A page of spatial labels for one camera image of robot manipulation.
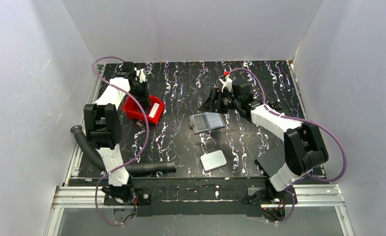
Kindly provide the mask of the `stack of credit cards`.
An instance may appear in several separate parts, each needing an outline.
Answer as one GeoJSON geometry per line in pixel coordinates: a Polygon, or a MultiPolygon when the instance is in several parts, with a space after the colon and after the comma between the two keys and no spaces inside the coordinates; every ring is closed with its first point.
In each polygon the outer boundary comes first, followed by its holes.
{"type": "Polygon", "coordinates": [[[148,117],[151,118],[151,119],[154,119],[155,115],[158,112],[159,107],[160,107],[159,103],[154,103],[153,106],[151,107],[150,111],[149,111],[148,117]]]}

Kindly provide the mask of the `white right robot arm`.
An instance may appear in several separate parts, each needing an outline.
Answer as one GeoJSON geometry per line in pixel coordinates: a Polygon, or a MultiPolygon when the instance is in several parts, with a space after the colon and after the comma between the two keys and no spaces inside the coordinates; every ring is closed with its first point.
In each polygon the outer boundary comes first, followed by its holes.
{"type": "Polygon", "coordinates": [[[266,193],[284,191],[329,159],[319,127],[284,115],[254,98],[247,82],[233,82],[228,88],[213,88],[200,111],[226,114],[235,110],[249,122],[278,136],[284,145],[285,163],[269,178],[266,193]]]}

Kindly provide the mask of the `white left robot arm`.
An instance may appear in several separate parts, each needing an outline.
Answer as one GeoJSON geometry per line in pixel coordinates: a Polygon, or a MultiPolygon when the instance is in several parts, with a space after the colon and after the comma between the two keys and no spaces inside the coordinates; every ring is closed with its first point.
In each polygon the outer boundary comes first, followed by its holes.
{"type": "Polygon", "coordinates": [[[118,110],[124,98],[135,103],[141,117],[146,118],[143,102],[148,100],[148,89],[144,69],[133,62],[123,62],[117,76],[106,81],[108,85],[102,95],[83,108],[86,141],[81,145],[83,153],[98,168],[108,174],[110,186],[123,187],[130,179],[120,152],[122,127],[118,110]]]}

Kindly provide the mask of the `grey leather card holder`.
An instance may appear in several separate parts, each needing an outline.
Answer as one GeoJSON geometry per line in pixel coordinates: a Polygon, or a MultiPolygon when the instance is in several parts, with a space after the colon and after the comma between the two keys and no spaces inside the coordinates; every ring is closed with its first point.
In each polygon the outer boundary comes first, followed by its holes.
{"type": "Polygon", "coordinates": [[[189,116],[189,128],[194,134],[217,130],[225,127],[222,115],[218,113],[201,113],[189,116]]]}

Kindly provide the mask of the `red plastic bin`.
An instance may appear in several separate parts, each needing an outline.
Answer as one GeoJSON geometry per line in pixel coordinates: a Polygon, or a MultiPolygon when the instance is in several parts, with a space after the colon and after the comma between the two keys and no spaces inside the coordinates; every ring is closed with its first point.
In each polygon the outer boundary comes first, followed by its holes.
{"type": "Polygon", "coordinates": [[[124,104],[121,107],[121,110],[125,113],[125,115],[129,119],[137,119],[140,121],[145,121],[143,116],[143,114],[145,114],[149,124],[157,125],[159,123],[161,116],[164,113],[164,109],[165,109],[164,102],[156,96],[149,95],[148,100],[139,102],[139,104],[141,105],[141,108],[136,104],[136,102],[132,98],[127,97],[126,100],[124,101],[124,104]],[[155,118],[151,119],[148,117],[148,114],[154,103],[159,103],[160,107],[158,109],[157,114],[155,115],[155,118]]]}

